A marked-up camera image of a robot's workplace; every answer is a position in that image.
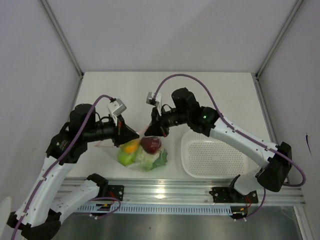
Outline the yellow orange mango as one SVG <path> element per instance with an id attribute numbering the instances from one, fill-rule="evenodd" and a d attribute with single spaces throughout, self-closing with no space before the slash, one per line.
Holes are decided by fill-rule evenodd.
<path id="1" fill-rule="evenodd" d="M 140 145 L 140 140 L 134 139 L 123 144 L 120 148 L 126 154 L 133 154 L 138 149 L 139 145 Z"/>

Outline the red apple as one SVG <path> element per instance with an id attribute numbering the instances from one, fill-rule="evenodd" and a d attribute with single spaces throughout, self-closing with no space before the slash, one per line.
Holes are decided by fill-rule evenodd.
<path id="1" fill-rule="evenodd" d="M 154 155 L 160 150 L 162 143 L 158 137 L 148 136 L 140 140 L 140 145 L 146 153 Z"/>

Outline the clear pink zip top bag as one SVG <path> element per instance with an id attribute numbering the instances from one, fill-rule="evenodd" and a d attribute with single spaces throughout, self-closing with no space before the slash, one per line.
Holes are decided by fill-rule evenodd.
<path id="1" fill-rule="evenodd" d="M 138 132 L 139 138 L 116 147 L 106 140 L 98 141 L 96 148 L 104 151 L 109 158 L 136 172 L 150 172 L 168 163 L 168 152 L 158 136 L 144 136 L 145 130 Z"/>

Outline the green apple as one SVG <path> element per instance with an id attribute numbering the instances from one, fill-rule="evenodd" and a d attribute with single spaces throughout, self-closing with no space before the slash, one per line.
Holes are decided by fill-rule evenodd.
<path id="1" fill-rule="evenodd" d="M 128 166 L 133 164 L 136 161 L 136 153 L 126 154 L 121 149 L 117 153 L 117 161 L 123 166 Z"/>

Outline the green lettuce leaf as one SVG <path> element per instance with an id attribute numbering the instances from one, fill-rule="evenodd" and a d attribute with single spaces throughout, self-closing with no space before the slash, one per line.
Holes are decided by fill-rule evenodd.
<path id="1" fill-rule="evenodd" d="M 145 171 L 151 171 L 153 169 L 165 166 L 168 162 L 167 160 L 167 150 L 165 148 L 159 150 L 156 154 L 148 154 L 145 156 L 143 168 Z"/>

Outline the pale green cabbage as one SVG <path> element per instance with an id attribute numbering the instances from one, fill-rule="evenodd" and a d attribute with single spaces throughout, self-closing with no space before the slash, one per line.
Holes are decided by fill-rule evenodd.
<path id="1" fill-rule="evenodd" d="M 141 146 L 137 149 L 133 162 L 146 171 L 157 167 L 157 160 L 161 155 L 161 150 L 155 153 L 147 153 Z"/>

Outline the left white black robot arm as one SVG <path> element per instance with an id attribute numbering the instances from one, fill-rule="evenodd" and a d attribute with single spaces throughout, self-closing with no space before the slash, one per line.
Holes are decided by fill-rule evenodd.
<path id="1" fill-rule="evenodd" d="M 66 197 L 54 201 L 64 179 L 90 142 L 111 140 L 119 147 L 139 138 L 137 132 L 126 125 L 122 117 L 126 106 L 119 99 L 114 99 L 107 108 L 108 121 L 102 122 L 96 120 L 94 105 L 77 105 L 69 121 L 51 139 L 37 182 L 22 206 L 11 212 L 7 221 L 7 225 L 15 232 L 21 231 L 25 239 L 51 240 L 66 218 L 88 201 L 120 201 L 110 194 L 108 180 L 97 173 L 89 175 Z"/>

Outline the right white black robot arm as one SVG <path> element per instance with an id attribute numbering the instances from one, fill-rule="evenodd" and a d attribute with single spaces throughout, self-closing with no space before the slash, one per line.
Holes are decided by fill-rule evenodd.
<path id="1" fill-rule="evenodd" d="M 222 141 L 249 157 L 259 168 L 232 180 L 228 196 L 234 202 L 241 201 L 247 194 L 260 188 L 271 192 L 281 190 L 292 168 L 292 148 L 289 144 L 264 142 L 238 128 L 219 116 L 217 110 L 200 106 L 194 94 L 185 87 L 175 90 L 171 98 L 174 108 L 164 111 L 161 98 L 153 92 L 148 93 L 146 103 L 153 108 L 145 136 L 167 137 L 171 127 L 186 124 L 194 132 Z"/>

